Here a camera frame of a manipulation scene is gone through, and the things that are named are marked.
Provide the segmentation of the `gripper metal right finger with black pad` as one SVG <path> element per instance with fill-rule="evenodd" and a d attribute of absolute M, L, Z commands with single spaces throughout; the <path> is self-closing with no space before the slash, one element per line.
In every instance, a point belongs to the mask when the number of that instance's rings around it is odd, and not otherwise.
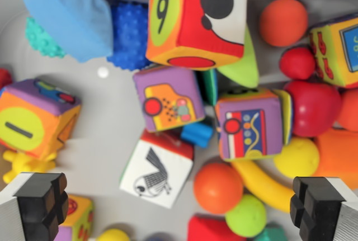
<path fill-rule="evenodd" d="M 295 177 L 290 217 L 302 240 L 357 240 L 357 195 L 338 177 Z"/>

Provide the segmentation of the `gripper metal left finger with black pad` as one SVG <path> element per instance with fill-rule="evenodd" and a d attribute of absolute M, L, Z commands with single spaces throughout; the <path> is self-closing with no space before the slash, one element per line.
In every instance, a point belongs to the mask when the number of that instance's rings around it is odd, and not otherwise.
<path fill-rule="evenodd" d="M 1 240 L 54 240 L 69 197 L 64 173 L 21 172 L 1 191 Z"/>

